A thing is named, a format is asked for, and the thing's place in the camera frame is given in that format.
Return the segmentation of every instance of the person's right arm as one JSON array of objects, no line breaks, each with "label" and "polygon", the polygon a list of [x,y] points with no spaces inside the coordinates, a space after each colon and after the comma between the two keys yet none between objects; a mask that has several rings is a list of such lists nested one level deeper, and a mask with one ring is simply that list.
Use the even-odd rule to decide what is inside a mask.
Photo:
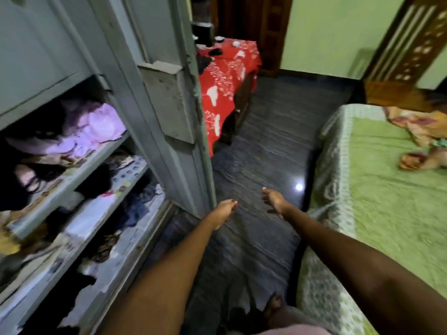
[{"label": "person's right arm", "polygon": [[424,281],[380,251],[323,226],[279,192],[263,188],[263,199],[332,271],[377,332],[447,334],[447,300]]}]

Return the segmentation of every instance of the person's left arm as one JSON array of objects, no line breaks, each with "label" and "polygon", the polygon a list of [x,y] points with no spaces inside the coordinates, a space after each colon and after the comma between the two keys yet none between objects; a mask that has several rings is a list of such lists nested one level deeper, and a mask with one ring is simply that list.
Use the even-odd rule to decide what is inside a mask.
[{"label": "person's left arm", "polygon": [[186,301],[214,230],[225,223],[237,202],[225,200],[177,247],[138,281],[102,328],[107,335],[178,335]]}]

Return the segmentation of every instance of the hand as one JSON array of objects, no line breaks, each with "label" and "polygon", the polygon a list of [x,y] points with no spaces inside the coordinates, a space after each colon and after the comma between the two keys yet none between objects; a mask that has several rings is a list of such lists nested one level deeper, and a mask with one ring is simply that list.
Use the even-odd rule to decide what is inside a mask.
[{"label": "hand", "polygon": [[284,209],[289,203],[286,201],[286,199],[284,199],[280,192],[264,187],[262,188],[262,199],[264,200],[265,204],[273,207],[273,209],[267,210],[268,213],[278,214],[279,217],[282,218]]},{"label": "hand", "polygon": [[237,201],[228,199],[220,202],[217,207],[210,213],[213,223],[215,223],[215,231],[223,225],[237,207]]}]

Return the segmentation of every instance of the person's left hand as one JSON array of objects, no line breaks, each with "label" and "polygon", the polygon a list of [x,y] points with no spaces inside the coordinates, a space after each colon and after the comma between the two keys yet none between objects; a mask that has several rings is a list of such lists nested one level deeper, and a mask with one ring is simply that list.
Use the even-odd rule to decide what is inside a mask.
[{"label": "person's left hand", "polygon": [[236,207],[237,201],[233,199],[224,200],[217,205],[216,209],[210,213],[215,223],[214,230],[218,230],[228,220],[230,215],[236,210]]}]

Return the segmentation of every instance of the pink clothing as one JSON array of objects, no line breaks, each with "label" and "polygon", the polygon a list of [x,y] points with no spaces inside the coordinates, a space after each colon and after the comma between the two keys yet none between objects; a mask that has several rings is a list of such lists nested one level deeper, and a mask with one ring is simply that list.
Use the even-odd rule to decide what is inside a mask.
[{"label": "pink clothing", "polygon": [[66,118],[62,135],[57,140],[42,140],[36,137],[19,140],[7,137],[7,142],[16,149],[33,155],[64,154],[68,157],[83,157],[97,149],[100,143],[119,139],[126,127],[115,109],[81,99],[62,100]]},{"label": "pink clothing", "polygon": [[330,333],[321,327],[295,324],[287,328],[272,329],[259,335],[330,335]]}]

